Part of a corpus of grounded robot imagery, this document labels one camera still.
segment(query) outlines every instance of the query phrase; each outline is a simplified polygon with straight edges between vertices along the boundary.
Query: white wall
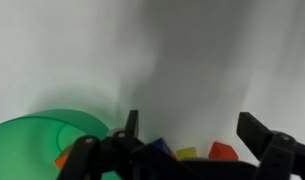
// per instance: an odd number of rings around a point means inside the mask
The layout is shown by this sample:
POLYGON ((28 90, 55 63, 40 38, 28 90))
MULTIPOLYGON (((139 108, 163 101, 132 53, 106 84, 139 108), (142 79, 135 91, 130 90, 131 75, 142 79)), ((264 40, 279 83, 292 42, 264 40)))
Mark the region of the white wall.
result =
POLYGON ((0 123, 75 108, 173 149, 232 144, 240 111, 305 143, 305 0, 0 1, 0 123))

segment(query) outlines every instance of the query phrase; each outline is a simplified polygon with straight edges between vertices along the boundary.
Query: toy block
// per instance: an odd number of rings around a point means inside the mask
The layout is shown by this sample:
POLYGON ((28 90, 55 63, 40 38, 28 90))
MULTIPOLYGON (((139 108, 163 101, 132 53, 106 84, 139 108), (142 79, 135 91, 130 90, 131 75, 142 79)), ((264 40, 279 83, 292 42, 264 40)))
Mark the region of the toy block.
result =
POLYGON ((214 142, 209 153, 209 159, 238 160, 239 157, 231 146, 219 142, 214 142))
POLYGON ((72 151, 72 147, 73 146, 69 146, 67 148, 65 148, 61 154, 59 155, 58 158, 56 158, 56 160, 54 161, 55 165, 59 168, 62 169, 65 161, 68 159, 70 152, 72 151))
POLYGON ((178 160, 183 160, 186 158, 196 158, 197 153, 195 147, 189 147, 185 149, 180 149, 176 151, 177 159, 178 160))
POLYGON ((152 144, 165 154, 171 156, 173 159, 176 159, 174 153, 172 153, 171 149, 167 146, 162 138, 157 139, 156 141, 152 142, 152 144))

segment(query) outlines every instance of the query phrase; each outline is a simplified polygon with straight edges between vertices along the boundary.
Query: green plastic bowl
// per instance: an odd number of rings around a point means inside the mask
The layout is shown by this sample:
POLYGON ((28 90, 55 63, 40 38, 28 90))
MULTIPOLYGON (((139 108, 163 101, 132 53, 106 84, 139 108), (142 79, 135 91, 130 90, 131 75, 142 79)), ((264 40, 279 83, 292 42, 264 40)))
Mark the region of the green plastic bowl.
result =
MULTIPOLYGON (((0 180, 54 180, 54 161, 83 135, 104 139, 108 127, 87 113, 56 109, 29 114, 0 124, 0 180)), ((120 179, 105 173, 103 179, 120 179)))

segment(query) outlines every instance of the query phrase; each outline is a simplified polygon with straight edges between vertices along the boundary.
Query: orange block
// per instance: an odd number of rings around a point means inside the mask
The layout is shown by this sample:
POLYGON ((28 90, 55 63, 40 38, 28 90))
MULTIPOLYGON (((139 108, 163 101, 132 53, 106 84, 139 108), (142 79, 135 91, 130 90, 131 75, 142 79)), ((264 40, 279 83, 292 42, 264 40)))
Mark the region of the orange block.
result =
POLYGON ((226 144, 214 142, 209 153, 209 159, 234 159, 238 160, 239 156, 234 149, 226 144))
POLYGON ((59 155, 58 158, 56 158, 56 160, 54 161, 54 163, 56 164, 56 166, 59 168, 59 169, 62 169, 63 166, 64 166, 64 163, 65 161, 68 159, 68 156, 72 150, 72 147, 73 146, 69 146, 67 148, 65 148, 61 154, 59 155))
POLYGON ((56 166, 57 166, 59 169, 62 169, 63 166, 64 166, 64 163, 65 163, 65 161, 66 161, 67 159, 68 159, 68 155, 58 157, 58 158, 55 160, 56 166))
POLYGON ((176 156, 175 156, 174 153, 171 153, 171 158, 174 159, 174 160, 176 160, 176 156))

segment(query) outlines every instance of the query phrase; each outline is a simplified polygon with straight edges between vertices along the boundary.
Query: red block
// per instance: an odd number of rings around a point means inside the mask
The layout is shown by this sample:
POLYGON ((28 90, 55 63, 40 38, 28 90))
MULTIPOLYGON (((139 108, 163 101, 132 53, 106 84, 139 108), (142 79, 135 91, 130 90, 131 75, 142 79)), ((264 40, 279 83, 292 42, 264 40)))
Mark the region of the red block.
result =
POLYGON ((209 154, 209 159, 234 159, 238 160, 239 156, 234 149, 226 144, 214 142, 209 154))

